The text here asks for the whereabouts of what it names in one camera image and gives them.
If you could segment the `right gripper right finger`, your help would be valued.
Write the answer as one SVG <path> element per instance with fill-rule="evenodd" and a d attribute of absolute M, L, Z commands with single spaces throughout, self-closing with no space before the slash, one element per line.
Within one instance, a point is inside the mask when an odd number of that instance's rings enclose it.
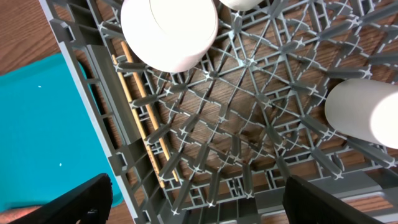
<path fill-rule="evenodd" d="M 286 180 L 282 204 L 290 224 L 381 223 L 297 175 Z"/>

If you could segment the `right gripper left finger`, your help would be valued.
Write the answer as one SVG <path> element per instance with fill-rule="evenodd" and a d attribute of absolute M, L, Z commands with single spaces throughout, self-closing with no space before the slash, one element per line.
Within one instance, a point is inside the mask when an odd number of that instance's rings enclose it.
<path fill-rule="evenodd" d="M 111 180 L 102 173 L 11 224 L 105 224 L 112 202 Z"/>

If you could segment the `wooden chopstick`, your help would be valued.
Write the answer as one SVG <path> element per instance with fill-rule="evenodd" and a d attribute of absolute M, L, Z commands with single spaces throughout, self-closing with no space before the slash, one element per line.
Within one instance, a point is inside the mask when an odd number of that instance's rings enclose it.
<path fill-rule="evenodd" d="M 120 80 L 120 82 L 122 84 L 122 88 L 123 88 L 123 91 L 124 91 L 124 94 L 126 96 L 127 101 L 129 103 L 132 103 L 133 99 L 132 99 L 132 96 L 131 96 L 131 94 L 130 94 L 130 92 L 128 90 L 128 87 L 127 87 L 127 84 L 126 84 L 126 81 L 124 79 L 123 74 L 121 72 L 117 72 L 117 74 L 118 74 L 119 80 Z M 138 74 L 136 72 L 134 72 L 133 73 L 133 77 L 134 77 L 135 81 L 137 81 L 137 85 L 139 87 L 139 93 L 142 93 L 144 91 L 144 86 L 143 86 L 142 82 L 140 81 L 140 79 L 138 77 Z M 141 138 L 143 140 L 145 140 L 145 138 L 147 137 L 146 136 L 146 132 L 145 132 L 145 130 L 143 128 L 143 125 L 140 122 L 140 118 L 139 118 L 137 110 L 136 109 L 132 109 L 131 113 L 132 113 L 132 115 L 134 117 L 134 120 L 135 120 L 136 125 L 137 125 L 138 130 L 139 130 L 139 134 L 141 135 Z M 154 156 L 150 146 L 147 145 L 147 144 L 144 144 L 144 145 L 146 147 L 146 151 L 147 151 L 147 154 L 149 156 L 149 159 L 150 159 L 150 162 L 152 164 L 152 167 L 154 169 L 154 172 L 155 172 L 155 175 L 157 177 L 157 180 L 159 181 L 160 187 L 164 188 L 165 187 L 165 182 L 163 180 L 161 180 L 160 177 L 159 177 L 159 166 L 158 166 L 158 164 L 156 162 L 155 156 Z"/>
<path fill-rule="evenodd" d="M 127 43 L 125 43 L 125 41 L 121 41 L 121 46 L 122 46 L 122 48 L 123 48 L 124 54 L 125 54 L 125 56 L 126 56 L 126 58 L 127 58 L 127 61 L 128 61 L 129 63 L 133 63 L 133 58 L 132 58 L 132 56 L 131 56 L 131 53 L 130 53 L 130 51 L 129 51 L 129 48 L 128 48 L 128 46 L 127 46 Z M 146 94 L 146 91 L 145 91 L 145 88 L 144 88 L 144 84 L 142 83 L 139 74 L 138 74 L 137 72 L 133 72 L 133 77 L 134 77 L 134 79 L 135 79 L 135 81 L 136 81 L 137 87 L 138 87 L 138 89 L 139 89 L 139 93 L 141 94 L 142 97 L 146 97 L 147 94 Z M 155 130 L 158 130 L 158 129 L 159 129 L 159 123 L 158 123 L 158 121 L 157 121 L 157 119 L 156 119 L 156 117 L 155 117 L 155 114 L 154 114 L 153 107 L 152 107 L 151 103 L 149 103 L 149 104 L 146 105 L 146 109 L 147 109 L 147 112 L 148 112 L 148 114 L 149 114 L 149 117 L 150 117 L 150 120 L 151 120 L 151 123 L 152 123 L 154 129 L 155 129 Z M 165 158 L 166 158 L 167 160 L 169 160 L 169 159 L 170 159 L 169 149 L 168 149 L 168 147 L 166 146 L 163 137 L 161 137 L 161 138 L 159 139 L 159 142 L 160 142 L 160 145 L 161 145 L 162 150 L 163 150 L 163 152 L 164 152 Z M 172 171 L 172 174 L 173 174 L 173 176 L 174 176 L 174 179 L 175 179 L 177 182 L 179 182 L 179 178 L 178 178 L 177 172 L 176 172 L 175 170 L 173 170 L 173 171 Z"/>

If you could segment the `orange carrot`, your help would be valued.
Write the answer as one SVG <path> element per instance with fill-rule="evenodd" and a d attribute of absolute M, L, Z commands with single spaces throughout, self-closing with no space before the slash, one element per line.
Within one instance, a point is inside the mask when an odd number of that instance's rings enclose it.
<path fill-rule="evenodd" d="M 33 206 L 33 207 L 25 207 L 25 208 L 15 208 L 15 209 L 7 210 L 5 212 L 1 212 L 0 223 L 7 224 L 10 222 L 13 222 L 14 220 L 17 220 L 23 216 L 26 216 L 26 215 L 36 211 L 39 208 L 40 208 L 40 206 Z"/>

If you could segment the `small white cup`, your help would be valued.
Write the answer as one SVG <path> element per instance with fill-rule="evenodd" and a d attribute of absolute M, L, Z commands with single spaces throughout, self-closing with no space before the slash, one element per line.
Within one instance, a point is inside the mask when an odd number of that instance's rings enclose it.
<path fill-rule="evenodd" d="M 333 129 L 345 135 L 397 148 L 397 85 L 345 80 L 328 94 L 325 116 Z"/>

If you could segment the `pink bowl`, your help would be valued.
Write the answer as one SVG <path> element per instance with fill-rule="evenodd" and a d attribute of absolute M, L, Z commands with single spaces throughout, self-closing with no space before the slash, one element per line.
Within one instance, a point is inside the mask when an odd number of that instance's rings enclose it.
<path fill-rule="evenodd" d="M 218 13 L 212 0 L 125 0 L 121 27 L 139 59 L 178 73 L 193 68 L 211 47 Z"/>

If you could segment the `white medium bowl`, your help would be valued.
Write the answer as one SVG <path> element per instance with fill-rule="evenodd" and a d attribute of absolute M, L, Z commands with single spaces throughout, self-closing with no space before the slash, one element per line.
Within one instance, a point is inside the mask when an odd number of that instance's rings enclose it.
<path fill-rule="evenodd" d="M 262 0 L 220 0 L 220 2 L 235 11 L 248 11 L 260 4 Z"/>

